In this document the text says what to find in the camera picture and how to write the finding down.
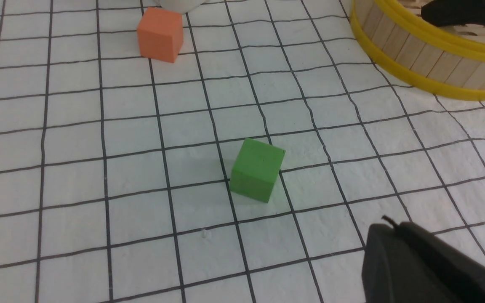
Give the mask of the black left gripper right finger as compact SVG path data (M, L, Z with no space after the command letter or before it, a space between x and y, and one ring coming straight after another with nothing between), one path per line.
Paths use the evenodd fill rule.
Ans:
M396 233L462 303L485 303L484 266L414 223L400 223Z

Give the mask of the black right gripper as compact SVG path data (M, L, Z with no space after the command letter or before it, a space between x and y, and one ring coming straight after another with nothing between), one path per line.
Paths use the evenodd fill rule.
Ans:
M433 0L422 6L420 15L435 27L485 26L485 0Z

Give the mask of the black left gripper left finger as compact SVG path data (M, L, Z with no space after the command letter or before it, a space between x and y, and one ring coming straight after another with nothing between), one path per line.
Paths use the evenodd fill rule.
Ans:
M368 303L471 303L474 281L416 233L412 223L369 228L362 285Z

